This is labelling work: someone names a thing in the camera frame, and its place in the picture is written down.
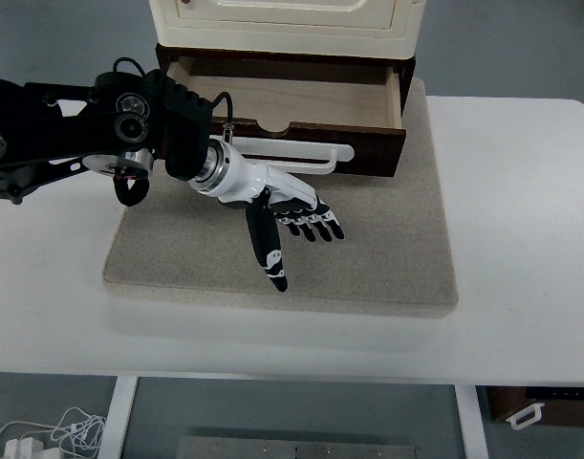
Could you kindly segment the black white robotic hand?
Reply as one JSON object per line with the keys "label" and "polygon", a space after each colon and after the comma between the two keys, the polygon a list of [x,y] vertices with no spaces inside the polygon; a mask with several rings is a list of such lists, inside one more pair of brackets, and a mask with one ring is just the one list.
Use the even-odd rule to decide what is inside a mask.
{"label": "black white robotic hand", "polygon": [[245,211],[257,262],[280,292],[287,290],[288,280],[278,223],[310,242],[344,237],[335,214],[312,186],[272,165],[244,158],[227,142],[209,141],[205,164],[189,184],[227,207]]}

